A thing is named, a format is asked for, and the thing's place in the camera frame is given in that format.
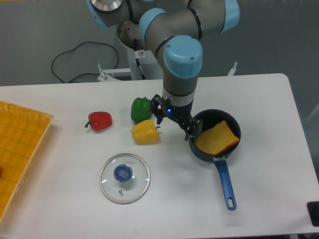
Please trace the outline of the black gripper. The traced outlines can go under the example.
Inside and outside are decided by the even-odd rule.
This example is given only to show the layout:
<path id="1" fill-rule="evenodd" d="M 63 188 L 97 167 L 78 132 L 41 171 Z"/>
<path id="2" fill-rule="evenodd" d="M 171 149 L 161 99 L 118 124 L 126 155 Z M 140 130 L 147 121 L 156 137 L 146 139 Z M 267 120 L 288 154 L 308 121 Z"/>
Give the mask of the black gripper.
<path id="1" fill-rule="evenodd" d="M 155 95 L 151 99 L 149 110 L 156 117 L 157 125 L 160 125 L 164 118 L 177 123 L 185 132 L 184 140 L 188 141 L 190 138 L 200 136 L 203 125 L 202 119 L 191 119 L 192 103 L 190 102 L 184 106 L 174 106 L 170 99 L 165 100 L 160 95 Z"/>

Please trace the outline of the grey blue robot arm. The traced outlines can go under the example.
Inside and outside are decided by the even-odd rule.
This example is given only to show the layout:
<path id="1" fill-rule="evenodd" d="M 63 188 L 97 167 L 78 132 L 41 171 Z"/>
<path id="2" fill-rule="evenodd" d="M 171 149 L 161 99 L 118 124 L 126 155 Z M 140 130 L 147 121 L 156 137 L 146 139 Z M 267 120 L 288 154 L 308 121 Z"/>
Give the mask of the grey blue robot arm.
<path id="1" fill-rule="evenodd" d="M 202 37 L 235 27 L 240 19 L 235 0 L 190 0 L 186 9 L 169 14 L 154 0 L 89 0 L 87 6 L 98 25 L 110 27 L 125 21 L 139 28 L 138 39 L 152 52 L 163 71 L 161 96 L 151 100 L 150 112 L 161 123 L 169 118 L 198 137 L 202 120 L 191 108 L 202 68 Z"/>

